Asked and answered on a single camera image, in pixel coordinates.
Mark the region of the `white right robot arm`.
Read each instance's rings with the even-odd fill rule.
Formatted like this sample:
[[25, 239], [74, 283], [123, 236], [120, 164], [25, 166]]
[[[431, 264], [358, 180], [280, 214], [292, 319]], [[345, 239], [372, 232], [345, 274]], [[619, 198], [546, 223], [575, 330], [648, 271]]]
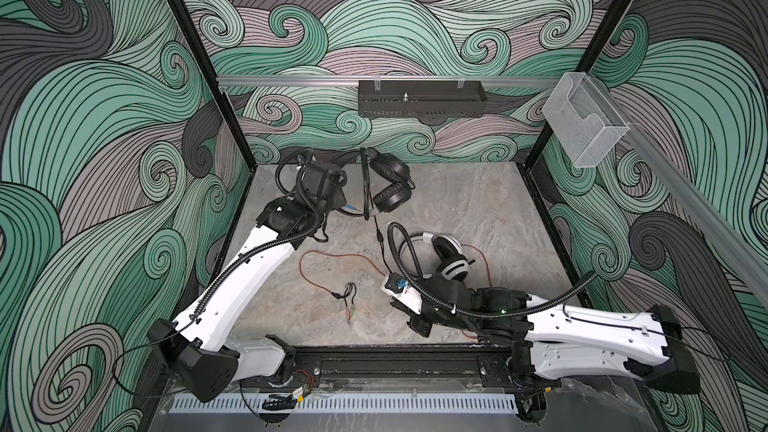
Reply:
[[392, 222], [376, 239], [389, 270], [382, 290], [422, 337], [442, 326], [508, 347], [520, 380], [614, 375], [665, 393], [701, 390], [694, 350], [666, 306], [618, 313], [571, 305], [594, 273], [553, 299], [503, 287], [471, 288], [470, 261], [454, 237], [411, 234]]

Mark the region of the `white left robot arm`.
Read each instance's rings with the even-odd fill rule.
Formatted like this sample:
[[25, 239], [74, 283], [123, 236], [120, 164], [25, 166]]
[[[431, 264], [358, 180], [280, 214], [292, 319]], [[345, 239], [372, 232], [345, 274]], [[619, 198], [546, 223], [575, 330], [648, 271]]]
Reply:
[[329, 212], [345, 205], [346, 182], [341, 167], [307, 159], [293, 191], [265, 206], [238, 255], [202, 294], [175, 318], [150, 326], [154, 356], [199, 401], [251, 377], [287, 381], [291, 346], [274, 336], [237, 343], [229, 334], [269, 276], [323, 227]]

